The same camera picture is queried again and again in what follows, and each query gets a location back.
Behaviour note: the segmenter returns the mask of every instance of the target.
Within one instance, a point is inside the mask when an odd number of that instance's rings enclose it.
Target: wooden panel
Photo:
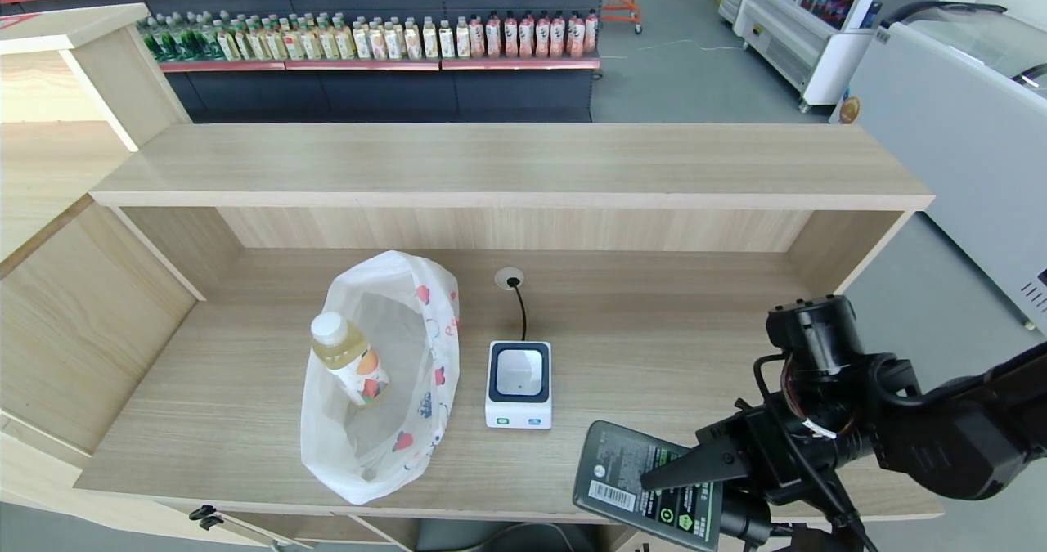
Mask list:
[[[3,123],[106,119],[58,51],[4,56],[2,64]]]
[[[92,205],[0,283],[2,410],[92,451],[193,307]]]
[[[280,513],[223,512],[253,527],[289,539],[337,544],[384,544],[376,534],[352,517],[343,515],[288,515]]]
[[[74,490],[72,484],[80,474],[79,468],[10,436],[0,436],[0,458],[4,464],[3,474],[0,476],[0,491],[10,492],[22,501],[32,503],[35,507],[125,531],[223,544],[259,544],[222,527],[210,531],[201,530],[186,515],[152,501]]]
[[[138,151],[172,125],[190,123],[134,27],[61,54],[129,150]]]
[[[759,400],[752,362],[773,351],[766,310],[808,294],[780,253],[419,252],[459,281],[462,373],[454,409],[419,480],[355,507],[300,463],[302,387],[309,322],[331,281],[375,253],[245,250],[173,336],[77,486],[259,511],[272,505],[369,517],[600,523],[571,503],[592,422],[693,444],[694,429],[731,415],[735,398]],[[506,265],[527,274],[529,336],[551,341],[559,354],[550,432],[484,423],[488,346],[519,333],[515,296],[492,283]],[[185,463],[201,451],[206,473]],[[841,476],[866,518],[940,511],[933,495],[881,470],[874,459]],[[817,515],[801,506],[776,513]]]
[[[912,212],[819,211],[788,250],[815,294],[841,294],[879,253]]]
[[[0,139],[0,256],[6,271],[15,266],[6,261],[19,247],[77,202],[129,152],[102,122],[4,124]],[[36,245],[50,233],[36,240]]]
[[[414,552],[418,545],[418,529],[421,523],[408,517],[358,517],[353,516],[362,527],[373,530],[378,536],[391,542],[404,552]]]
[[[922,209],[837,125],[194,125],[93,193],[117,206]]]
[[[768,252],[788,249],[809,216],[806,211],[600,208],[227,207],[220,212],[244,246],[258,248]]]
[[[197,299],[218,286],[243,251],[218,211],[203,207],[129,206],[124,211],[133,226],[159,251]]]

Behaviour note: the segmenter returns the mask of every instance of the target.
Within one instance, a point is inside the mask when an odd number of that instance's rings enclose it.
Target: green bottle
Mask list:
[[[156,39],[149,29],[149,23],[144,19],[138,21],[138,35],[141,35],[141,41],[146,44],[146,48],[149,49],[150,53],[153,53],[153,58],[156,61],[162,61],[163,51],[160,49],[160,45],[156,44]]]
[[[157,48],[160,49],[159,61],[169,62],[176,60],[178,56],[175,52],[175,43],[171,40],[171,36],[168,35],[168,30],[164,30],[163,26],[160,25],[159,18],[162,17],[157,15],[157,18],[146,20],[149,31],[153,35],[153,41],[156,43]]]

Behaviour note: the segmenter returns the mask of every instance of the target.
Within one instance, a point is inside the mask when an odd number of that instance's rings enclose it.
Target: cabinet door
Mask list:
[[[30,447],[14,437],[0,435],[3,476],[0,491],[9,503],[74,515],[118,530],[184,537],[222,544],[265,546],[261,534],[232,533],[224,526],[205,531],[185,514],[159,503],[74,490],[81,470]]]

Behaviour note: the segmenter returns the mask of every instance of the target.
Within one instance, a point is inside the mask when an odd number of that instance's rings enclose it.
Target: refrigerator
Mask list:
[[[830,122],[862,126],[923,180],[928,216],[1047,330],[1047,32],[1002,6],[904,7]]]

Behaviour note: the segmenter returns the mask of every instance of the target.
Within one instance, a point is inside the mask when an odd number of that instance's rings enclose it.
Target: black wire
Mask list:
[[[800,469],[807,474],[807,478],[809,478],[811,482],[815,482],[815,486],[822,491],[822,494],[825,495],[825,499],[829,502],[829,505],[832,506],[837,515],[849,515],[853,509],[848,509],[843,503],[841,503],[837,493],[832,492],[832,488],[829,487],[828,483],[826,483],[824,479],[822,479],[822,474],[815,471],[814,467],[810,466],[810,462],[807,462],[807,459],[803,457],[803,454],[800,451],[800,447],[796,445],[796,441],[793,441],[793,437],[789,436],[788,427],[785,426],[785,421],[782,420],[781,415],[778,413],[778,407],[771,402],[771,391],[767,390],[767,383],[763,380],[763,365],[772,361],[782,361],[785,357],[785,354],[774,354],[756,358],[756,361],[753,362],[753,376],[756,377],[756,388],[760,390],[760,396],[763,397],[763,403],[766,405],[767,412],[771,413],[771,417],[774,418],[775,424],[778,425],[778,429],[781,432],[782,437],[785,438],[785,445],[788,446],[789,451],[793,454],[793,458],[796,459],[797,465],[800,466]],[[863,546],[869,549],[869,552],[877,552],[877,549],[872,544],[872,540],[869,539],[869,536],[865,533],[864,526],[861,525],[861,520],[859,520],[856,525],[850,525],[850,528],[854,535],[862,540]]]
[[[520,295],[519,284],[513,287],[516,291],[516,299],[520,302],[520,314],[524,315],[524,333],[520,334],[520,341],[527,341],[527,309],[524,308],[524,295]]]

